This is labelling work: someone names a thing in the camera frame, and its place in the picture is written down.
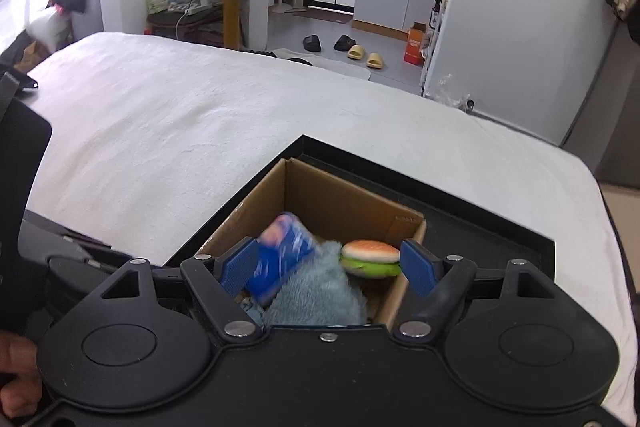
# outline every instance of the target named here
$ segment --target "toy hamburger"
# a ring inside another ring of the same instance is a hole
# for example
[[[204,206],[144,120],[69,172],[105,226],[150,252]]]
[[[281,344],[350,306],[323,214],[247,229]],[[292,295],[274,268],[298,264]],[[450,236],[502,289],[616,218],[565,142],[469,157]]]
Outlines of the toy hamburger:
[[[371,239],[351,241],[342,247],[340,265],[352,275],[365,279],[385,279],[400,273],[400,251]]]

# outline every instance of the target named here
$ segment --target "orange box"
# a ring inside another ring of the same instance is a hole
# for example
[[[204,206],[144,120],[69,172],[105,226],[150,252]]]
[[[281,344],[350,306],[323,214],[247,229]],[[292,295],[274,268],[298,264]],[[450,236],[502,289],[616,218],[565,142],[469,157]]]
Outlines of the orange box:
[[[409,36],[406,40],[406,48],[404,49],[404,61],[415,66],[421,66],[424,62],[420,47],[427,33],[427,25],[414,22],[414,26],[409,30]]]

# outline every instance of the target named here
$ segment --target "wooden floor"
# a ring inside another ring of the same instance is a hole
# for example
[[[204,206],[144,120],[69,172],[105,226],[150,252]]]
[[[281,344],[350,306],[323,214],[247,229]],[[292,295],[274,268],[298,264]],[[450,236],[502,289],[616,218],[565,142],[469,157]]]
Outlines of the wooden floor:
[[[601,189],[640,291],[640,190],[611,185],[603,185]]]

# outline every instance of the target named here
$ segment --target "yellow slipper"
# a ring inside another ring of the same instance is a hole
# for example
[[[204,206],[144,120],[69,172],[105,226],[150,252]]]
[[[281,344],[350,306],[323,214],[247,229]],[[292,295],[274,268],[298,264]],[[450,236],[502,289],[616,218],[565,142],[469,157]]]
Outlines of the yellow slipper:
[[[353,60],[362,60],[364,58],[364,48],[361,45],[356,44],[351,47],[347,56]]]
[[[373,68],[375,70],[381,70],[385,65],[385,61],[377,53],[372,53],[367,59],[367,68]]]

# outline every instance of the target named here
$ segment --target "power cord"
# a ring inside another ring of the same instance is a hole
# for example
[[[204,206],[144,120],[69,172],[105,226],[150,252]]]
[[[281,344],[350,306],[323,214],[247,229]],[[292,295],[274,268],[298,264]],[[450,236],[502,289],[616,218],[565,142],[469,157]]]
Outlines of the power cord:
[[[189,0],[189,5],[187,6],[187,9],[184,11],[184,14],[182,15],[182,17],[180,17],[178,19],[178,22],[175,23],[175,40],[177,40],[177,41],[180,40],[180,37],[178,36],[178,26],[182,22],[182,19],[184,19],[187,16],[187,14],[189,13],[189,8],[191,8],[191,3],[192,2],[193,2],[193,0]]]

